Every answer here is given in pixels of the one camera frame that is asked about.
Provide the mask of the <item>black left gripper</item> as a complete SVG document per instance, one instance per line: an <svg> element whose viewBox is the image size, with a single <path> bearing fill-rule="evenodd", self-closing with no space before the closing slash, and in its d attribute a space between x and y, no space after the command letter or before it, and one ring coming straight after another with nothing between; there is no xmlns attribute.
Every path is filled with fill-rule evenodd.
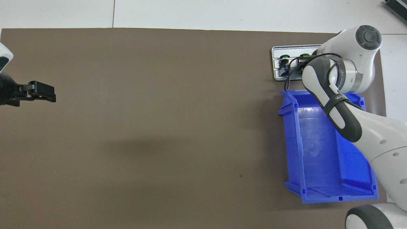
<svg viewBox="0 0 407 229"><path fill-rule="evenodd" d="M21 85L14 81L14 79L7 73L0 74L0 105L9 105L14 107L20 106L20 101L15 100L15 94L19 93L20 88L25 92L24 100L34 101L43 100L49 102L56 102L55 88L41 83L39 81L30 81L27 85Z"/></svg>

